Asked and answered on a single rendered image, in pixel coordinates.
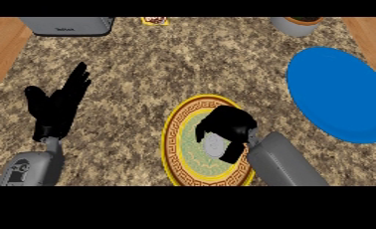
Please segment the grey can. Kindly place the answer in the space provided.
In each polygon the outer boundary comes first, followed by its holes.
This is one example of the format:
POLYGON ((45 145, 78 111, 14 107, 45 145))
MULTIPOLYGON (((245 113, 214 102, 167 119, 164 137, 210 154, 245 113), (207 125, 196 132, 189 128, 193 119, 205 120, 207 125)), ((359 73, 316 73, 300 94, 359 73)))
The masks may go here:
POLYGON ((224 155, 229 146, 229 140, 224 139, 219 134, 210 132, 202 140, 202 148, 205 154, 211 158, 220 158, 224 155))

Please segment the grey toaster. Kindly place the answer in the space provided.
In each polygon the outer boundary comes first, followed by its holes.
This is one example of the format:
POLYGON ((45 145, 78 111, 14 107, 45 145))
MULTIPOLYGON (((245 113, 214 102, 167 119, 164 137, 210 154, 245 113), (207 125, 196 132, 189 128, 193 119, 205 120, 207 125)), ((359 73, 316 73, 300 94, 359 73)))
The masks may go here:
POLYGON ((39 36, 105 36, 112 31, 114 17, 21 17, 39 36))

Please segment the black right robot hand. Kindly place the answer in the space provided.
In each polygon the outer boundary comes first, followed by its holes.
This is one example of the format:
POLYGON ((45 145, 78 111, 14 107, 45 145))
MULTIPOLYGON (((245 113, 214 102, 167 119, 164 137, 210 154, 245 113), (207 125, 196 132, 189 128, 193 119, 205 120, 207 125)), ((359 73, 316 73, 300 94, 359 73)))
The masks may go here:
POLYGON ((195 139, 201 141, 208 132, 230 141, 221 161, 235 164, 248 143, 248 132, 257 128, 251 114, 232 106, 219 106, 195 127, 195 139))

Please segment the blue plate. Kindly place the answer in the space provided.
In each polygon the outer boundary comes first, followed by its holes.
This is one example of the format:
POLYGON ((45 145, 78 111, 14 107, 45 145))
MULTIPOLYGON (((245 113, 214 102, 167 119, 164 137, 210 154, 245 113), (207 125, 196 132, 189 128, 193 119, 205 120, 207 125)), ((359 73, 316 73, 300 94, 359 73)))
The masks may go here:
POLYGON ((311 123, 353 143, 376 143, 376 71, 328 47, 300 51, 288 64, 292 100, 311 123))

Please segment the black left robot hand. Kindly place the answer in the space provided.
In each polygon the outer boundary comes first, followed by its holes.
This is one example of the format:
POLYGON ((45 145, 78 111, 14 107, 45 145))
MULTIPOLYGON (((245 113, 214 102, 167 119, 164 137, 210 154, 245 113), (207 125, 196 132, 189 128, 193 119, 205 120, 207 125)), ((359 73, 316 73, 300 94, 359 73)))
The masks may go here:
POLYGON ((87 64, 81 62, 73 71, 65 86, 52 96, 37 86, 25 88, 28 111, 36 118, 33 139, 43 141, 49 136, 62 139, 71 130, 77 109, 92 80, 87 64))

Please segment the grey plant pot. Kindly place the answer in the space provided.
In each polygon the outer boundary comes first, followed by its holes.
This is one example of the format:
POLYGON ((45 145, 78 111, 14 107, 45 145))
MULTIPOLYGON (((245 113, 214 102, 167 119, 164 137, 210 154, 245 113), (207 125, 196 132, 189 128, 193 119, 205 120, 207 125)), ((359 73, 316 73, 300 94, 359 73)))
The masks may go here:
POLYGON ((306 37, 316 30, 322 17, 311 17, 310 21, 306 21, 297 17, 272 17, 270 22, 275 28, 286 35, 292 37, 306 37))

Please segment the yellow patterned plate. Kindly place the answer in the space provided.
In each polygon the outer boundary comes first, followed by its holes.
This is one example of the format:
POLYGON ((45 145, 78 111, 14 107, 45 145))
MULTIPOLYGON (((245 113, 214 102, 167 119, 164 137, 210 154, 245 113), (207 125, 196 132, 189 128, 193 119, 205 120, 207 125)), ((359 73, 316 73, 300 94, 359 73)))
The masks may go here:
POLYGON ((220 105, 239 105, 219 95, 198 95, 174 108, 163 131, 161 151, 165 172, 174 185, 241 186, 251 183, 255 171, 247 161, 247 150, 236 164, 211 157, 204 141, 195 141, 195 127, 220 105))

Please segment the yellow snack packet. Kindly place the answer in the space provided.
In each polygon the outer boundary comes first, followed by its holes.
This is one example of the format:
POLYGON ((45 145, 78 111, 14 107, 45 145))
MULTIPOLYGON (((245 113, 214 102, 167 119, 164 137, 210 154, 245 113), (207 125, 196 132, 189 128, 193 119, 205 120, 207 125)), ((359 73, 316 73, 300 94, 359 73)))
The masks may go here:
POLYGON ((167 26, 170 24, 168 17, 143 17, 142 22, 148 26, 167 26))

